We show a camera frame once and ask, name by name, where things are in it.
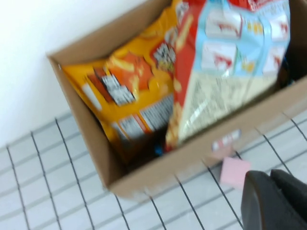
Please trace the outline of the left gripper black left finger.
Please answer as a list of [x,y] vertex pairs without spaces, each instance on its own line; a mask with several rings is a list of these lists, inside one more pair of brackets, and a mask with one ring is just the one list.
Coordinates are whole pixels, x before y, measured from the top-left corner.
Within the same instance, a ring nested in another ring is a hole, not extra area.
[[294,209],[264,172],[247,172],[241,214],[246,230],[297,229],[297,215]]

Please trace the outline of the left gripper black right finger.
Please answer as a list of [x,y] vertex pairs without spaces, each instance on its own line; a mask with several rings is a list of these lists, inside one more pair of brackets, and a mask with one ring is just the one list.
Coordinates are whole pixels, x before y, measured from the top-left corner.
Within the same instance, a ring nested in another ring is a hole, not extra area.
[[272,170],[270,178],[282,193],[283,207],[287,208],[288,230],[307,228],[307,185],[283,170]]

